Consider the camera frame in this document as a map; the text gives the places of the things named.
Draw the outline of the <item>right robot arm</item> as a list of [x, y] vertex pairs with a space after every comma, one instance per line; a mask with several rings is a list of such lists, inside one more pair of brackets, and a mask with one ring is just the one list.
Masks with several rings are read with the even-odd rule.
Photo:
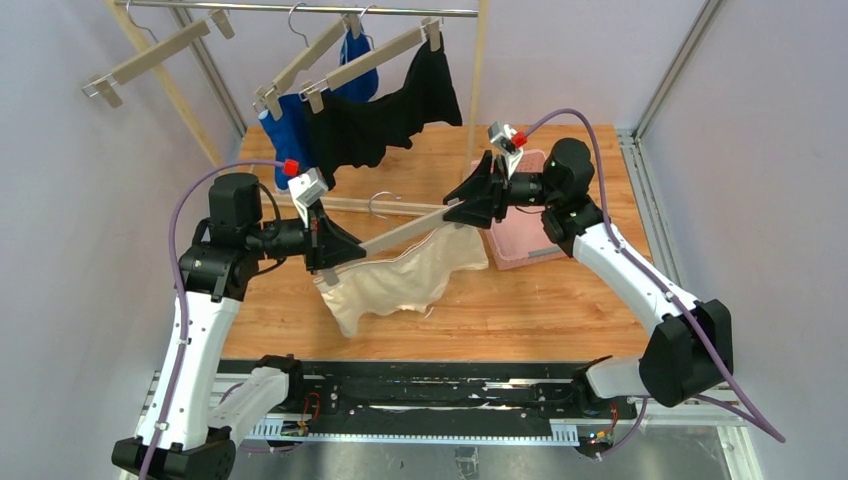
[[540, 208], [548, 240], [600, 278], [649, 335], [638, 358], [604, 357], [580, 369], [584, 404], [648, 396], [674, 407], [731, 374], [730, 312], [681, 289], [629, 246], [589, 194], [594, 174], [589, 147], [575, 138], [558, 140], [539, 172], [510, 173], [506, 156], [487, 150], [444, 197], [444, 218], [489, 229], [511, 207]]

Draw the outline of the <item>beige clip hanger blue underwear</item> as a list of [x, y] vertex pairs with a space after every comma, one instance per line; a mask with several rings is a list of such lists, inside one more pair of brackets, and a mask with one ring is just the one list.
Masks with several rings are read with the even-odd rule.
[[278, 98], [285, 95], [294, 85], [300, 72], [309, 70], [324, 56], [346, 32], [353, 29], [360, 32], [359, 20], [355, 14], [342, 14], [330, 27], [309, 43], [272, 81], [269, 87], [259, 87], [255, 91], [256, 100], [253, 102], [257, 113], [269, 112], [275, 119], [282, 116]]

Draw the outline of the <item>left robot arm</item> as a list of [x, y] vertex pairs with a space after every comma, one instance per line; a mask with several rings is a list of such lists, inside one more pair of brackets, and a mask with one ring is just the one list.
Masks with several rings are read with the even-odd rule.
[[267, 355], [220, 403], [210, 397], [222, 350], [252, 279], [300, 257], [316, 273], [365, 256], [361, 242], [333, 222], [321, 199], [317, 169], [289, 183], [296, 216], [263, 217], [265, 187], [251, 173], [210, 173], [208, 215], [190, 246], [171, 247], [175, 315], [161, 376], [149, 409], [129, 438], [117, 441], [115, 467], [140, 479], [226, 479], [250, 431], [273, 409], [291, 407], [303, 423], [315, 409], [302, 363]]

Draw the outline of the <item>beige clip hanger cream underwear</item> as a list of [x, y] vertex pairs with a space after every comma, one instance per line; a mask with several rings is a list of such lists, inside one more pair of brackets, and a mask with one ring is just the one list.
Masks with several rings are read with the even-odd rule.
[[[443, 219], [444, 215], [451, 208], [462, 204], [461, 200], [450, 200], [443, 206], [406, 203], [401, 201], [399, 195], [390, 191], [375, 193], [367, 201], [328, 198], [325, 203], [327, 202], [330, 203], [330, 207], [338, 207], [345, 211], [355, 211], [356, 207], [359, 207], [361, 211], [387, 222], [389, 226], [387, 231], [360, 244], [366, 252], [365, 258], [373, 257], [442, 226], [446, 223]], [[415, 216], [415, 219], [400, 226], [394, 226], [388, 218], [389, 215]]]

